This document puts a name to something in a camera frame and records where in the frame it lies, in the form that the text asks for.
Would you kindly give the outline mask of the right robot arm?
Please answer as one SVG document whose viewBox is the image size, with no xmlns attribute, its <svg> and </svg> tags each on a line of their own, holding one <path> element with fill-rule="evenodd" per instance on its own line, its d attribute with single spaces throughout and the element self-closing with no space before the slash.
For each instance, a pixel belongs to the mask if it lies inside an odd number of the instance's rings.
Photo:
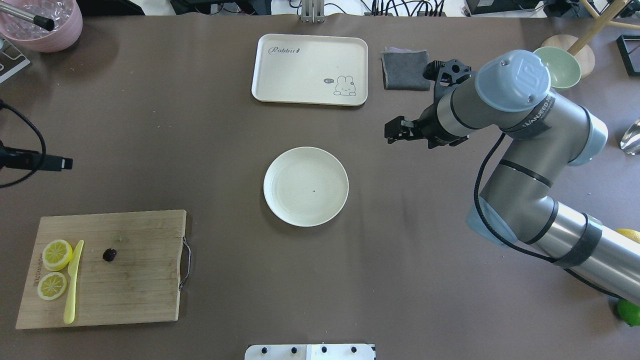
<svg viewBox="0 0 640 360">
<path fill-rule="evenodd" d="M 454 147 L 495 125 L 511 142 L 483 189 L 474 186 L 469 227 L 513 249 L 531 246 L 527 255 L 638 305 L 639 244 L 549 196 L 565 167 L 603 150 L 605 123 L 553 90 L 549 69 L 528 50 L 506 52 L 479 71 L 457 59 L 432 61 L 422 75 L 435 84 L 433 103 L 416 120 L 389 121 L 388 143 Z"/>
</svg>

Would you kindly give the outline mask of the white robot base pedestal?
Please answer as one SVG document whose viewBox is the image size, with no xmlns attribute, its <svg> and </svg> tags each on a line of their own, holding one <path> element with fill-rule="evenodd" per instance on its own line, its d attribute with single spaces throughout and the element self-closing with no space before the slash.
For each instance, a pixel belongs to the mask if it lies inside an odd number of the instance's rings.
<svg viewBox="0 0 640 360">
<path fill-rule="evenodd" d="M 366 343 L 254 344 L 245 360 L 375 360 L 374 345 Z"/>
</svg>

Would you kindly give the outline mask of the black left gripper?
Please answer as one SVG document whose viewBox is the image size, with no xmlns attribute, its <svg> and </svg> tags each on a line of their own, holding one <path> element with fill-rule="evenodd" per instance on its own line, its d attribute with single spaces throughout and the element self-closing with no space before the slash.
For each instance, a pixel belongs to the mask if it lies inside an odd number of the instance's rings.
<svg viewBox="0 0 640 360">
<path fill-rule="evenodd" d="M 37 151 L 12 148 L 0 142 L 0 169 L 61 172 L 73 168 L 73 158 L 37 154 Z"/>
</svg>

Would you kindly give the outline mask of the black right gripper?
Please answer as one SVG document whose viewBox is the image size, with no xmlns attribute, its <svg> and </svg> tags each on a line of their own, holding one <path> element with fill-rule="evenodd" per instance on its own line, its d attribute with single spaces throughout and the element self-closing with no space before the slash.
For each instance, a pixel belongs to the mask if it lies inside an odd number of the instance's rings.
<svg viewBox="0 0 640 360">
<path fill-rule="evenodd" d="M 397 141 L 426 139 L 430 150 L 441 146 L 455 147 L 469 139 L 469 135 L 457 136 L 445 130 L 439 122 L 436 104 L 427 107 L 414 121 L 402 115 L 388 121 L 384 125 L 384 137 L 389 145 Z"/>
</svg>

